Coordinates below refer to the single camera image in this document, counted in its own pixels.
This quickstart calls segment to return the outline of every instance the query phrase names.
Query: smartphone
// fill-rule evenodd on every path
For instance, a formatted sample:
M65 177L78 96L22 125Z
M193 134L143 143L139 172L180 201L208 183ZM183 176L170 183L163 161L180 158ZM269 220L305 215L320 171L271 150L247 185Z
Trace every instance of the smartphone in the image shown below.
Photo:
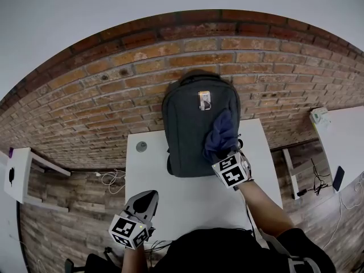
M344 169L341 168L341 166L339 166L337 168L337 172L336 172L336 175L335 175L334 183L332 184L332 187L336 191L339 191L339 189L340 189L341 182L342 182L342 178L344 177L344 173L345 173Z

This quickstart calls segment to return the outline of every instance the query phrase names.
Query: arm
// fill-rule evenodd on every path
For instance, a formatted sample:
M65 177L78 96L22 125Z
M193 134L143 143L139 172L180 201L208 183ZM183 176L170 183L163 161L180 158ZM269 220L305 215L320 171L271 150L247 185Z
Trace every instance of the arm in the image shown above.
M278 237L286 230L295 227L283 209L276 205L254 181L241 183L238 188L245 198L255 224L266 234Z
M147 273L148 266L144 246L136 250L125 248L122 273Z

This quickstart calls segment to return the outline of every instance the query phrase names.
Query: blue cloth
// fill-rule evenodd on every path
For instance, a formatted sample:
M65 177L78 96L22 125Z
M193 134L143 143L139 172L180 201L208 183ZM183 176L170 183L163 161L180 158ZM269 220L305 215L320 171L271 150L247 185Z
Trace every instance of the blue cloth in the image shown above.
M212 131L206 137L205 147L202 152L204 158L214 164L214 154L237 148L238 135L234 131L231 111L224 109L215 119Z

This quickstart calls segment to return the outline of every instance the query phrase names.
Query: chair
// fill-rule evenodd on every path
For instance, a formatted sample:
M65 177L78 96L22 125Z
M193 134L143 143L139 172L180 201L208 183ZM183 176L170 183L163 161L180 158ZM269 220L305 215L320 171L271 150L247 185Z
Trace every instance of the chair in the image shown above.
M98 255L89 254L86 260L86 265L84 267L75 267L73 262L70 259L67 259L64 263L64 271L65 273L74 273L74 272L82 272L85 273L100 273L100 272L108 272L108 273L120 273L121 269L117 267L113 261L108 256L112 250L109 247L105 248L104 254L106 257L102 259Z

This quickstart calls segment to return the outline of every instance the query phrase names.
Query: backpack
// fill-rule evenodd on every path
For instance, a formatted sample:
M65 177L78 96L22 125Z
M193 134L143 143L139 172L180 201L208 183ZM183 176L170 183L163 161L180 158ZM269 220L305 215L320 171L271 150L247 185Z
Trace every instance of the backpack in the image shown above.
M177 177L214 175L202 151L205 138L223 109L231 111L238 136L240 99L231 83L218 74L193 70L169 85L162 103L169 174Z

